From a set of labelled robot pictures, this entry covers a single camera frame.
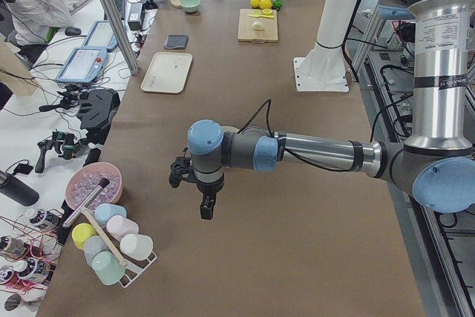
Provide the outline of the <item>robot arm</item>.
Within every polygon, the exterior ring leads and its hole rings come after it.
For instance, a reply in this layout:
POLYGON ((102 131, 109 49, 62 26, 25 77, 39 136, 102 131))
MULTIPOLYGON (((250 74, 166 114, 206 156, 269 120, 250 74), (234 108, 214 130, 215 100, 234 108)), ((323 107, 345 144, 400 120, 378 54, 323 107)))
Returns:
POLYGON ((468 28, 474 0, 380 0, 416 20, 413 120, 401 144, 338 141, 243 128, 211 120, 188 131, 187 179, 202 192, 200 214, 213 217, 227 167, 271 171, 294 158, 327 171, 362 171, 393 183, 419 204, 454 213, 474 203, 472 144, 463 134, 468 86, 468 28))

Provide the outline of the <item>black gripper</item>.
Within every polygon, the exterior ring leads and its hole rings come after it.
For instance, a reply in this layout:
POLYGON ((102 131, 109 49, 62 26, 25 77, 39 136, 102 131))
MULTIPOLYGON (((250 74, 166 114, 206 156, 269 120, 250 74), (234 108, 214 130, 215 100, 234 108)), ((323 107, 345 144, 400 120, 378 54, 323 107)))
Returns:
POLYGON ((217 193, 223 188, 224 179, 219 179, 211 183, 199 181, 197 183, 198 190, 203 194, 200 204, 200 217, 204 220, 212 220, 214 216, 214 205, 217 193))

